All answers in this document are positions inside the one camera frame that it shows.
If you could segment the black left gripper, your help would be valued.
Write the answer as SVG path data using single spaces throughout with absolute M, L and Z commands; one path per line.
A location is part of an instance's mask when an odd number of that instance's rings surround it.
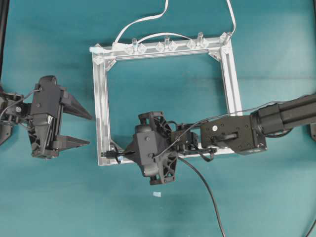
M 80 104 L 80 102 L 69 92 L 61 88 L 60 105 L 57 117 L 48 114 L 30 114 L 31 104 L 29 104 L 27 122 L 28 135 L 30 138 L 32 156 L 35 158 L 54 158 L 59 156 L 60 150 L 68 150 L 89 145 L 89 141 L 60 135 L 63 112 L 92 120 L 90 113 Z

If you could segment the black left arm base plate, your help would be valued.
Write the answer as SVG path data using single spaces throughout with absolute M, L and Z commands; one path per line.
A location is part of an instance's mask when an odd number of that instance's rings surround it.
M 8 100 L 6 94 L 2 88 L 0 87 L 0 112 L 2 113 L 3 110 L 7 107 Z M 2 145 L 12 133 L 12 126 L 5 125 L 3 122 L 0 122 L 0 144 Z

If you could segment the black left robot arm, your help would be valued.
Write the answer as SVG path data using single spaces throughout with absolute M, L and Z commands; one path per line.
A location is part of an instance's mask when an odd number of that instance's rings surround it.
M 61 151 L 89 145 L 88 141 L 60 134 L 64 113 L 92 119 L 66 88 L 36 84 L 28 96 L 33 96 L 32 103 L 25 103 L 24 95 L 0 92 L 1 143 L 11 136 L 15 125 L 21 125 L 28 133 L 35 158 L 51 159 Z

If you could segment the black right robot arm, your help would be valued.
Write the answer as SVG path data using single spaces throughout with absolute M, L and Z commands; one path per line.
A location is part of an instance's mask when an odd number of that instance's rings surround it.
M 223 115 L 196 123 L 167 121 L 162 112 L 141 114 L 139 120 L 123 154 L 140 167 L 151 185 L 166 184 L 174 181 L 181 155 L 212 156 L 221 148 L 240 155 L 258 153 L 266 150 L 266 138 L 281 137 L 296 127 L 315 123 L 316 96 L 274 102 L 249 115 Z

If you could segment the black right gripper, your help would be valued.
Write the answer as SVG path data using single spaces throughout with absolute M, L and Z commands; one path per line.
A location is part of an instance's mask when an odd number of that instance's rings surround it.
M 147 112 L 138 116 L 140 125 L 147 124 L 156 132 L 158 152 L 154 156 L 154 161 L 158 165 L 158 174 L 150 179 L 150 185 L 161 185 L 175 180 L 175 170 L 178 155 L 168 146 L 170 145 L 171 128 L 167 124 L 162 112 Z M 124 150 L 127 158 L 136 163 L 140 170 L 144 171 L 141 158 L 136 154 L 137 139 L 133 137 L 132 142 Z

